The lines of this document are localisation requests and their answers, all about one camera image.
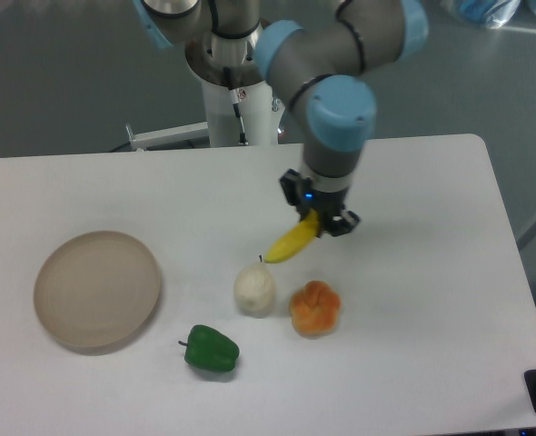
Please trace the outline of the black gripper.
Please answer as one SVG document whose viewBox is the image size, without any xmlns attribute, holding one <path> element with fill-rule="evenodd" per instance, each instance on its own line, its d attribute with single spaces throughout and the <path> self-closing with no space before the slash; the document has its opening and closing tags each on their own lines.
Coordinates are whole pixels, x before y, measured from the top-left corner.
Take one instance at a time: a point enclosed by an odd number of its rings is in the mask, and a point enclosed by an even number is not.
<svg viewBox="0 0 536 436">
<path fill-rule="evenodd" d="M 325 193 L 313 188 L 312 180 L 288 169 L 279 179 L 286 202 L 291 205 L 301 218 L 311 210 L 318 213 L 318 237 L 330 234 L 338 237 L 351 233 L 360 223 L 361 218 L 353 211 L 344 210 L 338 193 Z"/>
</svg>

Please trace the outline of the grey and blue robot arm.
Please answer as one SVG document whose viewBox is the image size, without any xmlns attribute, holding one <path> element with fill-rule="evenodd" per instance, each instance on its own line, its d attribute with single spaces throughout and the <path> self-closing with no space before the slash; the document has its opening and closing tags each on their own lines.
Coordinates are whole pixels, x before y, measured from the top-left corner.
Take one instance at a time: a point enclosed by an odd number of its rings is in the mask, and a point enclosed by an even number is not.
<svg viewBox="0 0 536 436">
<path fill-rule="evenodd" d="M 361 75 L 419 51 L 428 19 L 418 1 L 335 1 L 334 20 L 310 33 L 291 20 L 269 23 L 256 1 L 138 1 L 159 47 L 184 46 L 203 91 L 212 146 L 276 144 L 290 114 L 304 134 L 298 169 L 280 180 L 318 233 L 350 233 L 359 216 L 345 205 L 377 103 Z"/>
</svg>

